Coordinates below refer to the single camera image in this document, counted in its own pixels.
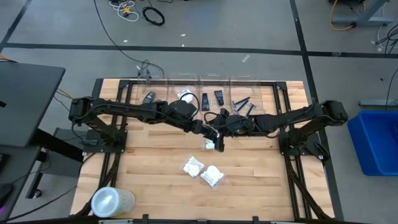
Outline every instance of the concrete floor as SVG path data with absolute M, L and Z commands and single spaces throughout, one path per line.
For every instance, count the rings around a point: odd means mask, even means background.
M 117 17 L 107 1 L 97 2 L 110 36 L 119 45 L 300 50 L 289 0 L 175 0 L 173 4 L 152 0 L 166 17 L 162 27 L 153 26 L 143 18 L 134 23 L 126 22 Z M 0 1 L 0 39 L 6 35 L 24 3 L 25 0 Z M 378 27 L 333 31 L 328 26 L 331 4 L 326 0 L 296 0 L 296 3 L 308 50 L 381 54 L 378 47 L 371 43 Z M 139 9 L 146 5 L 146 1 L 137 3 Z M 398 21 L 397 10 L 398 2 L 391 1 L 384 13 L 395 16 Z M 339 4 L 335 14 L 351 15 L 352 12 L 344 4 Z M 392 26 L 383 28 L 381 37 Z M 33 0 L 8 43 L 111 45 L 95 13 L 93 1 L 89 0 Z M 90 95 L 96 78 L 134 77 L 137 75 L 136 66 L 140 65 L 113 50 L 6 47 L 1 53 L 18 62 L 65 67 L 67 72 L 60 87 L 72 96 Z M 310 99 L 301 56 L 250 54 L 249 59 L 242 63 L 247 55 L 245 52 L 126 53 L 140 60 L 148 59 L 170 75 L 187 72 L 200 75 L 251 74 L 263 80 L 302 80 Z M 342 101 L 351 119 L 361 110 L 357 104 L 359 100 L 386 97 L 397 59 L 310 57 L 310 63 L 319 100 Z M 159 73 L 156 68 L 152 68 L 151 72 Z M 391 97 L 397 96 L 398 89 L 393 87 Z M 70 103 L 67 99 L 61 99 L 65 104 Z M 56 127 L 68 129 L 70 125 L 67 111 L 60 103 L 53 101 L 40 128 L 52 133 Z M 326 132 L 344 219 L 395 223 L 398 178 L 363 175 L 347 127 L 327 128 Z M 43 197 L 27 200 L 23 192 L 11 216 L 48 202 L 73 187 L 76 181 L 71 177 L 44 175 L 39 185 Z M 17 221 L 65 217 L 69 214 L 72 200 L 73 192 Z

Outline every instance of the plastic cup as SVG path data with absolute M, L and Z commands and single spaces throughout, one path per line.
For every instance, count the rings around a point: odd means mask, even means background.
M 91 209 L 96 216 L 108 218 L 131 212 L 135 204 L 136 198 L 130 191 L 103 187 L 95 192 Z

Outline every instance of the blue bin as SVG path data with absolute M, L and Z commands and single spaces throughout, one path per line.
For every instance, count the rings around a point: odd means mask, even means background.
M 398 175 L 398 111 L 360 111 L 348 129 L 365 175 Z

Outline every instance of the black desk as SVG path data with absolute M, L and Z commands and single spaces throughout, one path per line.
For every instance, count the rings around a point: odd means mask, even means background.
M 48 158 L 55 158 L 57 163 L 60 158 L 82 162 L 79 147 L 38 129 L 64 73 L 65 69 L 60 67 L 0 63 L 0 153 L 10 155 L 6 166 L 0 170 L 0 184 L 11 183 L 28 174 L 35 161 L 42 162 L 39 170 L 46 168 L 43 164 Z M 33 198 L 41 177 L 42 173 L 37 172 L 27 198 Z M 13 183 L 14 191 L 0 211 L 0 220 L 9 217 L 27 178 Z

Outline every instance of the wooden table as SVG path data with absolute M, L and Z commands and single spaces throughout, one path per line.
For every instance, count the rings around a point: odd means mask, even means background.
M 99 97 L 115 100 L 118 83 L 118 79 L 103 80 Z M 286 83 L 292 109 L 307 106 L 303 82 Z M 150 90 L 155 90 L 156 99 L 171 102 L 177 100 L 175 93 L 180 88 L 138 85 L 133 88 L 130 103 L 141 104 Z M 190 90 L 197 96 L 207 92 L 214 112 L 219 111 L 219 106 L 212 91 L 223 90 L 226 108 L 231 99 L 251 96 L 251 103 L 257 105 L 254 114 L 277 113 L 273 92 L 267 86 L 191 86 Z M 111 122 L 109 115 L 102 115 L 102 119 Z M 205 140 L 200 135 L 187 134 L 166 124 L 149 125 L 132 118 L 127 122 L 126 152 L 121 157 L 116 187 L 130 190 L 136 196 L 136 207 L 118 218 L 142 218 L 143 214 L 149 214 L 151 219 L 251 220 L 258 216 L 260 220 L 294 220 L 285 161 L 276 139 L 225 138 L 225 152 L 220 153 L 203 150 Z M 225 173 L 226 177 L 216 189 L 182 171 L 191 155 Z M 79 211 L 93 195 L 102 163 L 103 154 L 97 154 L 81 169 L 71 213 Z M 308 191 L 325 213 L 334 217 L 321 162 L 303 156 L 302 164 Z M 300 216 L 304 217 L 301 194 L 296 191 Z

